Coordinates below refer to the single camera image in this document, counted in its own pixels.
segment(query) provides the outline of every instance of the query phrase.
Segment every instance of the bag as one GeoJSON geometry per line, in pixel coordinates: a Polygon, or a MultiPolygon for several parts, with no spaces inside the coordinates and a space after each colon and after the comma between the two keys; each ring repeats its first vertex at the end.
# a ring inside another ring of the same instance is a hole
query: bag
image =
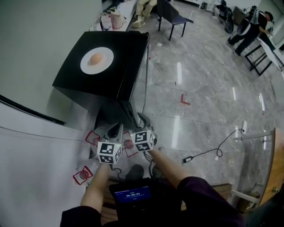
{"type": "Polygon", "coordinates": [[[110,13],[111,23],[114,29],[118,30],[123,27],[124,23],[126,23],[125,18],[120,15],[119,11],[115,7],[110,8],[107,12],[110,13]]]}
{"type": "Polygon", "coordinates": [[[101,21],[104,31],[113,31],[110,14],[104,12],[101,15],[101,21]]]}

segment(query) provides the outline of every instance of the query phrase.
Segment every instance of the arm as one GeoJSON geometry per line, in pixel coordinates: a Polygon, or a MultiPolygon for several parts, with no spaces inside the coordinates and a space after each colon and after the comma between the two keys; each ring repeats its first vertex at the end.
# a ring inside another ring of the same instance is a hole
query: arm
{"type": "Polygon", "coordinates": [[[92,207],[99,213],[102,211],[103,206],[103,192],[107,186],[108,173],[110,170],[110,165],[101,164],[98,168],[94,178],[88,189],[86,190],[81,206],[92,207]]]}
{"type": "Polygon", "coordinates": [[[175,188],[178,187],[179,183],[184,178],[190,176],[190,174],[184,171],[181,166],[176,164],[161,151],[151,150],[149,153],[155,160],[161,172],[175,188]]]}
{"type": "Polygon", "coordinates": [[[263,32],[263,33],[268,34],[268,35],[270,34],[269,31],[263,29],[261,26],[259,26],[259,30],[260,30],[261,32],[263,32]]]}

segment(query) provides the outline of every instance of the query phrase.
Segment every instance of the chair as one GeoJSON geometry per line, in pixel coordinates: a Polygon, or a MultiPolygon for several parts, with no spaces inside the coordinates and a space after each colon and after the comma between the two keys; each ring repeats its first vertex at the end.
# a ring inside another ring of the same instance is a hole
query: chair
{"type": "Polygon", "coordinates": [[[182,37],[185,32],[185,26],[186,22],[188,21],[186,18],[179,15],[178,11],[166,0],[158,0],[157,2],[157,14],[160,17],[159,19],[159,31],[161,27],[162,17],[165,18],[167,21],[169,21],[172,24],[172,31],[170,32],[170,38],[169,41],[172,38],[172,34],[174,31],[174,26],[177,24],[184,23],[183,31],[182,31],[182,37]]]}

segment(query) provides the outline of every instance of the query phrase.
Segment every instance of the digital display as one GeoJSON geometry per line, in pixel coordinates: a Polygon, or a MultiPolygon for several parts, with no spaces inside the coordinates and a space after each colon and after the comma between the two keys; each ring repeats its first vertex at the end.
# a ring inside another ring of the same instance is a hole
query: digital display
{"type": "Polygon", "coordinates": [[[115,196],[121,203],[131,203],[140,200],[151,198],[151,193],[148,186],[135,188],[122,192],[115,192],[115,196]]]}

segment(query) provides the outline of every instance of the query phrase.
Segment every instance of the sleeve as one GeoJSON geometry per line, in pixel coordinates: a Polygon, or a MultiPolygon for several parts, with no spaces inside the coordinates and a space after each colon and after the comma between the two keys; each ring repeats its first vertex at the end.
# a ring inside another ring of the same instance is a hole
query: sleeve
{"type": "Polygon", "coordinates": [[[101,215],[94,208],[81,206],[62,212],[60,227],[102,226],[101,215]]]}
{"type": "Polygon", "coordinates": [[[207,217],[218,226],[245,226],[242,216],[206,180],[190,176],[177,187],[192,216],[207,217]]]}

